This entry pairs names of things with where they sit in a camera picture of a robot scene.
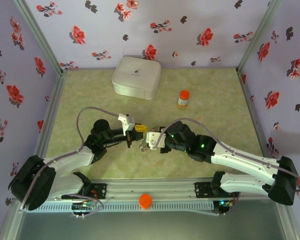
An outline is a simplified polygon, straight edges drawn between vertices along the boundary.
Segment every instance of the orange cap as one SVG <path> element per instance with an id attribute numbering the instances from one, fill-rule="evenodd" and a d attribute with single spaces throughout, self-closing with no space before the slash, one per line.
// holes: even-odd
<path id="1" fill-rule="evenodd" d="M 148 209 L 152 204 L 152 198 L 149 194 L 142 194 L 139 198 L 139 204 L 143 209 Z"/>
<path id="2" fill-rule="evenodd" d="M 189 97 L 190 97 L 190 92 L 188 92 L 187 90 L 182 90 L 182 91 L 180 92 L 179 97 L 180 97 L 182 100 L 188 100 Z"/>

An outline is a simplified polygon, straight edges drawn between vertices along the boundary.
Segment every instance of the small bottle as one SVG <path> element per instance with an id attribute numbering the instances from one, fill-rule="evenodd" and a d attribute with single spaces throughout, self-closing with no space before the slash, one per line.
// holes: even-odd
<path id="1" fill-rule="evenodd" d="M 190 93 L 187 90 L 182 90 L 179 95 L 178 107 L 185 109 L 188 105 Z"/>

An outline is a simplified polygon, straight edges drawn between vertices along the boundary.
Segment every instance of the table surface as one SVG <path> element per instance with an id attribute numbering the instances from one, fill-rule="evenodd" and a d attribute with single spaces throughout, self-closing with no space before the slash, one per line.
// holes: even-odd
<path id="1" fill-rule="evenodd" d="M 76 117 L 81 109 L 88 106 L 129 114 L 136 123 L 149 128 L 166 126 L 178 118 L 192 118 L 206 125 L 222 142 L 252 154 L 262 154 L 234 68 L 163 69 L 158 91 L 152 100 L 115 93 L 111 82 L 113 73 L 112 69 L 68 72 L 47 157 L 58 156 L 80 146 Z M 186 109 L 178 108 L 181 90 L 190 92 Z M 121 127 L 116 117 L 89 109 L 79 119 L 84 138 L 98 119 L 109 121 L 112 129 Z M 207 134 L 194 123 L 185 123 L 196 134 Z M 141 152 L 139 144 L 140 141 L 133 142 L 131 148 L 127 148 L 123 142 L 110 147 L 101 160 L 79 170 L 90 179 L 212 177 L 215 171 L 239 173 L 229 167 L 196 162 L 180 151 L 160 154 L 160 150 L 148 149 Z"/>

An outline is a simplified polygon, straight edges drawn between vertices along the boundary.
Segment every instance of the white plastic container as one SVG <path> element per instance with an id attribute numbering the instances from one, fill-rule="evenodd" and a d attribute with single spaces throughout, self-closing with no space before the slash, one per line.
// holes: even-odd
<path id="1" fill-rule="evenodd" d="M 156 95 L 160 76 L 157 61 L 125 56 L 114 71 L 112 83 L 117 94 L 150 100 Z"/>

